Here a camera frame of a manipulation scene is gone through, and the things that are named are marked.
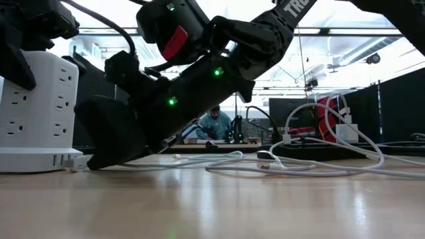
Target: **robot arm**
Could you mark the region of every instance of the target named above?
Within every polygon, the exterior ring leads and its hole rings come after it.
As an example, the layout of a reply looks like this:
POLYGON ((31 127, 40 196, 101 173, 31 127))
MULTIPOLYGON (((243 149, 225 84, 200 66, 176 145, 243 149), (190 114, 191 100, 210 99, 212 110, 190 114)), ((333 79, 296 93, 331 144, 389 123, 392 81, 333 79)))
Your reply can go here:
MULTIPOLYGON (((130 95, 131 114, 117 110, 124 105, 102 98, 93 98, 76 107, 77 117, 96 146, 89 168, 101 169, 162 152, 173 144, 176 132, 235 92, 250 102, 254 80, 283 59, 294 29, 315 2, 278 1, 273 9, 251 22, 224 17, 210 21, 194 0, 146 3, 136 17, 145 41, 157 44, 170 65, 193 64, 170 81, 162 76, 154 80, 140 72, 137 59, 126 52, 108 59, 106 79, 130 95), (222 52, 230 40, 237 46, 224 56, 222 52)), ((388 17, 424 53, 424 16, 411 2, 353 0, 353 3, 388 17), (416 26, 409 27, 411 23, 405 17, 416 26)))
POLYGON ((21 50, 46 50, 51 39, 70 39, 80 24, 59 0, 0 1, 0 76, 32 90, 34 75, 21 50))

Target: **computer monitor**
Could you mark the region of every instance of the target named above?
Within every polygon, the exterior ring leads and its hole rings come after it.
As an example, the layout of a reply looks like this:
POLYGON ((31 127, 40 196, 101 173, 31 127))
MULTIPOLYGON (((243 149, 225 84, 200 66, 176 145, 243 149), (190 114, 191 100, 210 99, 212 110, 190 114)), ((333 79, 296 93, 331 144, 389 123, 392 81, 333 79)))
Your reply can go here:
MULTIPOLYGON (((314 103, 314 99, 285 99, 270 98, 269 113, 278 127, 285 127, 289 115, 299 106, 306 103, 314 103)), ((296 113, 290 121, 290 127, 316 127, 317 111, 313 108, 306 108, 296 113)))

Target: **table surface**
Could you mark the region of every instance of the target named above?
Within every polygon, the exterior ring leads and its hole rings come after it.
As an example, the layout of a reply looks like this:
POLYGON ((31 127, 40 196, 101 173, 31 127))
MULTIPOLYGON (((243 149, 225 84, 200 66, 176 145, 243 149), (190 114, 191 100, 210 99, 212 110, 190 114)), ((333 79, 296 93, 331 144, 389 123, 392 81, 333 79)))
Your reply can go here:
POLYGON ((382 175, 314 179, 202 166, 1 175, 0 238, 424 238, 424 189, 424 181, 382 175))
MULTIPOLYGON (((219 148, 235 148, 235 149, 248 149, 248 148, 258 148, 261 146, 260 143, 256 144, 229 144, 229 143, 218 143, 216 144, 219 148)), ((173 145, 171 148, 174 149, 202 149, 207 148, 204 143, 199 144, 184 144, 184 145, 173 145)))

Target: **blue shirt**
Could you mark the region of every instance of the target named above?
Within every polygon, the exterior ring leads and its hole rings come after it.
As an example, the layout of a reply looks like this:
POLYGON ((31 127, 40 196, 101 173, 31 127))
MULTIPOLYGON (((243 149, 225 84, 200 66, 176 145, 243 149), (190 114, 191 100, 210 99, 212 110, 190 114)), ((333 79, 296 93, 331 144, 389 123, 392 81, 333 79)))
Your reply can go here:
MULTIPOLYGON (((230 129, 230 123, 232 123, 232 120, 222 111, 220 111, 220 114, 216 119, 214 119, 210 113, 207 113, 207 115, 204 116, 199 122, 199 124, 203 127, 215 128, 217 140, 224 139, 224 133, 226 132, 226 130, 230 129)), ((207 139, 208 137, 208 135, 202 132, 201 129, 197 129, 197 135, 200 139, 207 139)))

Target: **white power strip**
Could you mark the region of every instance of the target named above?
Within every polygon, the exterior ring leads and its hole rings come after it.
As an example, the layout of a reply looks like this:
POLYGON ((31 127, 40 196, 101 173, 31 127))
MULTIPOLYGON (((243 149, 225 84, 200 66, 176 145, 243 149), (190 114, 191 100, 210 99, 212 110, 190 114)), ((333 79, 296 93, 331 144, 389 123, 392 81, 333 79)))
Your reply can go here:
POLYGON ((0 102, 0 172, 63 169, 82 155, 72 148, 78 68, 49 52, 23 52, 37 86, 5 80, 0 102))

